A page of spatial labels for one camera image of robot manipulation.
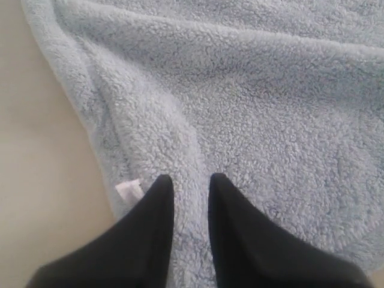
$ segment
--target white tag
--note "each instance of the white tag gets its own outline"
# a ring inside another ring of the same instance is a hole
[[[131,206],[136,205],[144,197],[144,192],[140,186],[140,179],[122,182],[116,185],[115,188],[124,202]]]

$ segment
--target fuzzy texture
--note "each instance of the fuzzy texture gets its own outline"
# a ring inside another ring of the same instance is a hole
[[[384,262],[383,1],[22,2],[116,217],[116,184],[173,178],[169,287],[214,287],[213,172],[309,243]]]

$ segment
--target fleece blanket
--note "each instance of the fleece blanket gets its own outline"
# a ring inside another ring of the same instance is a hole
[[[173,178],[169,287],[214,287],[213,172],[297,237],[384,262],[383,1],[22,2],[116,217],[116,184]]]

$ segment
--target fabric tag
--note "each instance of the fabric tag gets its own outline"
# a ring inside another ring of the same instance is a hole
[[[144,192],[140,186],[140,179],[122,182],[116,185],[115,188],[124,202],[130,206],[136,205],[144,197]]]

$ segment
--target floor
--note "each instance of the floor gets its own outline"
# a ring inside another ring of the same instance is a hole
[[[0,283],[113,224],[85,130],[41,55],[20,1],[0,1]],[[384,270],[373,275],[384,288]]]

